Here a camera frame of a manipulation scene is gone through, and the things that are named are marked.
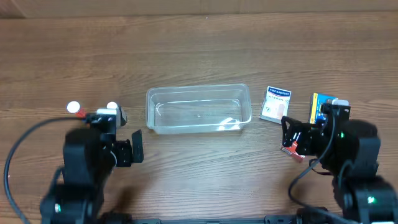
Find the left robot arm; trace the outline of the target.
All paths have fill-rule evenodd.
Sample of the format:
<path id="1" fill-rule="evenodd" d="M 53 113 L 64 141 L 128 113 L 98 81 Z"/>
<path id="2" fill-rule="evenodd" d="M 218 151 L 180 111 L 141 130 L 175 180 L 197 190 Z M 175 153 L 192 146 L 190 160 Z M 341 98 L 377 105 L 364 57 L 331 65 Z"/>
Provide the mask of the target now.
<path id="1" fill-rule="evenodd" d="M 113 169 L 143 162 L 142 131 L 118 141 L 116 118 L 88 113 L 82 118 L 84 127 L 67 132 L 64 165 L 54 173 L 40 203 L 42 223 L 97 223 Z"/>

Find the orange tube with white cap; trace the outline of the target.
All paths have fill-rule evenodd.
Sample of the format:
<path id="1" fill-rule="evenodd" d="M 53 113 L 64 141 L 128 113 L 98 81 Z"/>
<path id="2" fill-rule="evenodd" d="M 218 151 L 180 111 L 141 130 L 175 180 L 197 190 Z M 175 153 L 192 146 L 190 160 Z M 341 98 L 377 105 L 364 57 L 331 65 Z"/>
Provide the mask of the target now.
<path id="1" fill-rule="evenodd" d="M 67 111 L 78 118 L 86 118 L 85 109 L 77 101 L 71 101 L 67 104 Z"/>

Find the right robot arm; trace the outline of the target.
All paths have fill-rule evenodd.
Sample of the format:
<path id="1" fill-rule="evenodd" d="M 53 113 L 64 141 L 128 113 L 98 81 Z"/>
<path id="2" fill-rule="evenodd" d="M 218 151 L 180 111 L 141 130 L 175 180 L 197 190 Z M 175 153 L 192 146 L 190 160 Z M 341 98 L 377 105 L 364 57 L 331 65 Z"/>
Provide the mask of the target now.
<path id="1" fill-rule="evenodd" d="M 397 194 L 393 186 L 377 174 L 381 140 L 375 125 L 350 119 L 346 100 L 328 100 L 320 107 L 324 120 L 314 124 L 283 116 L 282 145 L 295 146 L 299 155 L 314 156 L 308 168 L 289 185 L 294 185 L 320 164 L 333 176 L 334 198 L 342 215 L 324 207 L 291 201 L 301 207 L 295 223 L 397 223 Z"/>

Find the black bottle with white cap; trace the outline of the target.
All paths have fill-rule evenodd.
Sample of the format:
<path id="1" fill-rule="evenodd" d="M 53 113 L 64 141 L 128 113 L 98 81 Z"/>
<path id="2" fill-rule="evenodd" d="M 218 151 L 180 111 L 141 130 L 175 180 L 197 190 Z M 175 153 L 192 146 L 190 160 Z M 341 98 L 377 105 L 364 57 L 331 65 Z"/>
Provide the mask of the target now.
<path id="1" fill-rule="evenodd" d="M 117 104 L 114 101 L 109 102 L 106 105 L 107 109 L 114 109 L 116 110 L 116 126 L 117 128 L 120 128 L 122 126 L 125 126 L 127 123 L 127 115 L 125 113 L 125 111 L 121 108 L 121 106 L 119 104 Z"/>

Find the white Hansaplast plaster box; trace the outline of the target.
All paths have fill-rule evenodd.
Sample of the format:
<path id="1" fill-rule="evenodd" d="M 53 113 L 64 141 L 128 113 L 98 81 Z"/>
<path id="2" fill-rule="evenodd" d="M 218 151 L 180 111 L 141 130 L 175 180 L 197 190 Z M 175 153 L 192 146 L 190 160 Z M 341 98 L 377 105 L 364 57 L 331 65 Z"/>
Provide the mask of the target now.
<path id="1" fill-rule="evenodd" d="M 282 117 L 287 115 L 291 94 L 291 91 L 268 86 L 259 117 L 280 124 Z"/>

